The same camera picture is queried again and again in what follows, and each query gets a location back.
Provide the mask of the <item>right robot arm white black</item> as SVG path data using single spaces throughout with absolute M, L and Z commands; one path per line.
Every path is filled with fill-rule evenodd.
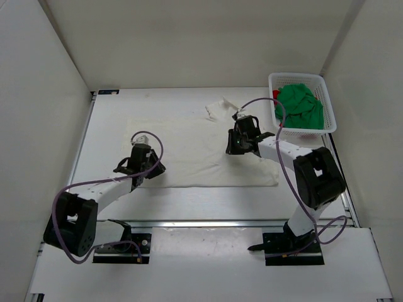
M 280 140 L 279 135 L 261 132 L 255 116 L 237 116 L 234 127 L 228 131 L 225 153 L 244 155 L 252 153 L 262 159 L 280 164 L 298 207 L 287 221 L 283 245 L 292 252 L 305 245 L 305 235 L 315 230 L 323 211 L 346 190 L 346 183 L 326 147 L 311 149 Z

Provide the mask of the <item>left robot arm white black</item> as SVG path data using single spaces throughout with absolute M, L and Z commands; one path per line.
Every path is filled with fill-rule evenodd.
M 166 170 L 162 155 L 146 143 L 135 143 L 129 157 L 117 164 L 111 177 L 98 181 L 79 182 L 61 189 L 52 204 L 52 212 L 43 234 L 43 241 L 61 249 L 75 264 L 84 263 L 90 253 L 104 245 L 124 252 L 134 247 L 141 259 L 139 245 L 132 241 L 129 225 L 112 219 L 121 230 L 110 242 L 95 244 L 98 214 L 119 198 L 137 189 L 144 180 L 153 179 Z

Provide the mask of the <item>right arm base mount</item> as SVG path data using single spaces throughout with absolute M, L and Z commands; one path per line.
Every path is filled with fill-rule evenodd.
M 314 233 L 295 237 L 286 231 L 263 233 L 263 243 L 247 248 L 250 252 L 264 252 L 265 266 L 323 266 L 320 243 Z

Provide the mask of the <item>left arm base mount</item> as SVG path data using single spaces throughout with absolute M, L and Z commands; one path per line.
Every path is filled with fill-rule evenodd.
M 148 264 L 152 245 L 150 228 L 135 228 L 126 221 L 97 223 L 94 264 Z

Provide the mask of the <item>white t shirt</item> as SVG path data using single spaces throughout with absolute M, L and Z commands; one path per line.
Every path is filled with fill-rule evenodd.
M 123 138 L 122 152 L 127 154 L 136 132 L 147 131 L 150 144 L 162 154 L 166 171 L 144 187 L 270 187 L 279 181 L 277 164 L 254 154 L 227 155 L 228 130 L 234 126 L 231 116 L 238 104 L 227 99 L 207 105 L 203 117 L 131 118 Z

